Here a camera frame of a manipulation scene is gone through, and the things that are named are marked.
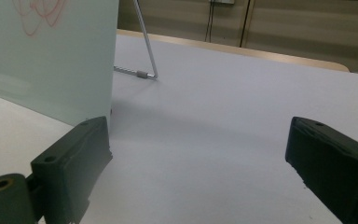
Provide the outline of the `metal whiteboard stand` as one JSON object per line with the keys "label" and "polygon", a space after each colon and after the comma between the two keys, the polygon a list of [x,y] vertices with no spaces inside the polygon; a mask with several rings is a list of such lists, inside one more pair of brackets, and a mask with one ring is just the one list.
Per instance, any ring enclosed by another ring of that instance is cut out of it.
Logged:
{"label": "metal whiteboard stand", "polygon": [[135,76],[135,77],[139,77],[139,78],[143,78],[143,79],[157,79],[158,78],[158,69],[157,69],[157,65],[156,65],[153,51],[151,48],[149,36],[146,31],[145,21],[144,21],[144,17],[142,14],[142,10],[140,8],[139,0],[132,0],[132,1],[134,4],[134,7],[135,7],[135,11],[137,14],[137,18],[138,18],[143,36],[144,36],[145,45],[146,45],[148,56],[149,56],[149,59],[150,59],[151,65],[152,65],[153,73],[150,74],[145,71],[131,70],[129,68],[124,68],[124,67],[120,67],[120,66],[116,66],[116,65],[114,66],[114,71],[123,73],[123,74],[127,74],[127,75],[131,75],[131,76]]}

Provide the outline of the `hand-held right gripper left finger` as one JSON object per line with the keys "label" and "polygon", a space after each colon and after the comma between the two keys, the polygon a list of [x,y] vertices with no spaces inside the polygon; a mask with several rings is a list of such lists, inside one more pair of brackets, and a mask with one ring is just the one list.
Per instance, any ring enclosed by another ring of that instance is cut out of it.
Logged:
{"label": "hand-held right gripper left finger", "polygon": [[106,117],[85,120],[31,161],[36,215],[79,224],[100,174],[112,160]]}

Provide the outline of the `wooden table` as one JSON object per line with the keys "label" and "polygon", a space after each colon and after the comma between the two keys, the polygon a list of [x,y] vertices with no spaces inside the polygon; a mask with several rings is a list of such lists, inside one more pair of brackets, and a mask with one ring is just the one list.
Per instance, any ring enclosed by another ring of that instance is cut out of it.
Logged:
{"label": "wooden table", "polygon": [[177,44],[177,45],[183,45],[183,46],[189,46],[189,47],[195,47],[195,48],[201,48],[201,49],[209,49],[209,50],[221,51],[221,52],[231,53],[231,54],[238,54],[238,55],[243,55],[243,56],[256,57],[256,58],[271,60],[271,61],[280,62],[280,63],[301,64],[301,65],[306,65],[306,66],[311,66],[311,67],[318,67],[318,68],[341,71],[341,72],[349,72],[349,68],[343,64],[340,64],[340,63],[314,60],[314,59],[297,57],[297,56],[292,56],[292,55],[267,52],[267,51],[263,51],[263,50],[244,49],[244,48],[239,48],[239,47],[226,46],[226,45],[220,45],[220,44],[215,44],[215,43],[209,43],[209,42],[203,42],[203,41],[191,40],[191,39],[185,39],[185,38],[179,38],[179,37],[172,37],[172,36],[166,36],[166,35],[150,34],[148,37],[150,40],[153,40],[153,41],[160,41],[160,42],[172,43],[172,44]]}

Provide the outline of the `wooden wall strip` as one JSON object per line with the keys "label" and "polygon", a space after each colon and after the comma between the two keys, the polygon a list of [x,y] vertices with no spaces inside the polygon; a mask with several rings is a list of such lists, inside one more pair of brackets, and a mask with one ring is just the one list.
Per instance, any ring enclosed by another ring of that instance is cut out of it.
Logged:
{"label": "wooden wall strip", "polygon": [[251,26],[251,20],[254,11],[255,0],[245,0],[243,19],[241,23],[241,39],[239,43],[240,48],[246,46],[247,36],[249,34],[249,29]]}

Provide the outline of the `white table cover sheet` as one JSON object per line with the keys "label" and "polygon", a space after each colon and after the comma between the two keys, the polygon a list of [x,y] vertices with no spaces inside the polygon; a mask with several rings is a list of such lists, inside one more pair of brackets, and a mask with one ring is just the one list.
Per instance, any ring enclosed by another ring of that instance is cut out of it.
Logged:
{"label": "white table cover sheet", "polygon": [[[294,117],[358,142],[358,74],[164,42],[156,57],[157,79],[113,74],[112,160],[79,224],[343,224],[285,151]],[[0,186],[75,126],[0,98]]]}

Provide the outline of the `frosted glass whiteboard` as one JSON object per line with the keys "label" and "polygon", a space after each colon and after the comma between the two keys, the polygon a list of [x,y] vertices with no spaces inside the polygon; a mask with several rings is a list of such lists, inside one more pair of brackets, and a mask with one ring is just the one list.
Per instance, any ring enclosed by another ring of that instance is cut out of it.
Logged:
{"label": "frosted glass whiteboard", "polygon": [[0,0],[0,98],[70,125],[111,113],[119,0]]}

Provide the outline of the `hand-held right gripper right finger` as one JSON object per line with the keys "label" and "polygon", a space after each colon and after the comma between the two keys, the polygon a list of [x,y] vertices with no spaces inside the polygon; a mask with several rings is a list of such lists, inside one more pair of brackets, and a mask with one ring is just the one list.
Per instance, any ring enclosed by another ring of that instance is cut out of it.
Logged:
{"label": "hand-held right gripper right finger", "polygon": [[294,117],[285,160],[343,224],[358,224],[358,142],[319,121]]}

